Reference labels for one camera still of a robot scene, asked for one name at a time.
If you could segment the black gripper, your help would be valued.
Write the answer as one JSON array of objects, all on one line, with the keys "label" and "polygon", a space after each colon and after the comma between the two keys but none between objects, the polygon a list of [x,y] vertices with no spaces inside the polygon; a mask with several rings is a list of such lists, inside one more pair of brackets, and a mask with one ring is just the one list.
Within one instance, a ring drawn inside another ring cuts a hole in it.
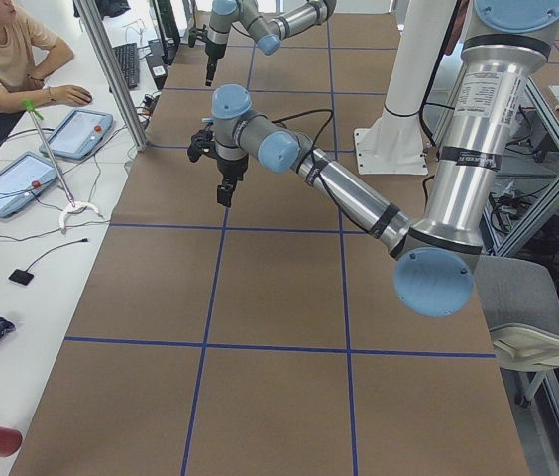
[{"label": "black gripper", "polygon": [[213,84],[217,64],[225,55],[225,45],[223,43],[206,42],[205,52],[208,57],[205,85],[210,87]]},{"label": "black gripper", "polygon": [[222,174],[222,183],[217,186],[216,199],[224,207],[232,206],[235,187],[239,181],[244,180],[248,169],[249,157],[244,156],[237,160],[217,159],[218,171]]}]

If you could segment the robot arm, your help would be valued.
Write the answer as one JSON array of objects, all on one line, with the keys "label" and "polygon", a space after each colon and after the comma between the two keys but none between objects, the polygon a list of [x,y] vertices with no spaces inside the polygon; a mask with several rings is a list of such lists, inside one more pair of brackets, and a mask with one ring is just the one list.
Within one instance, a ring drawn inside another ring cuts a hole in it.
[{"label": "robot arm", "polygon": [[298,8],[267,20],[257,1],[214,1],[206,33],[207,68],[205,85],[211,86],[218,62],[225,56],[230,32],[240,23],[266,56],[273,54],[281,41],[322,25],[335,12],[335,0],[306,1]]},{"label": "robot arm", "polygon": [[[419,129],[433,64],[456,19],[455,1],[409,4],[382,116],[355,133],[360,174],[422,175]],[[470,299],[483,242],[479,223],[501,166],[510,125],[528,79],[548,60],[559,28],[559,1],[475,1],[461,58],[464,75],[424,214],[407,217],[318,149],[313,140],[255,111],[236,84],[212,96],[210,149],[223,180],[217,200],[229,206],[250,158],[294,171],[326,193],[396,259],[393,285],[413,311],[444,317]]]}]

